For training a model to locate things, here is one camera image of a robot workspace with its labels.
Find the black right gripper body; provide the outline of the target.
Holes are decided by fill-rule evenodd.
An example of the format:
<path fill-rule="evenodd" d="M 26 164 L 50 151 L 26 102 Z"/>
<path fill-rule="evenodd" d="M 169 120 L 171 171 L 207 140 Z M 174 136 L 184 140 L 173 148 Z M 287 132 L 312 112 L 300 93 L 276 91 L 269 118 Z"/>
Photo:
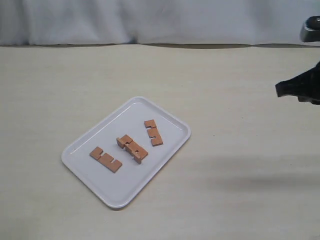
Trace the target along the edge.
<path fill-rule="evenodd" d="M 298 96 L 299 102 L 310 102 L 313 105 L 320 104 L 320 63 L 304 72 L 301 77 L 302 96 Z"/>

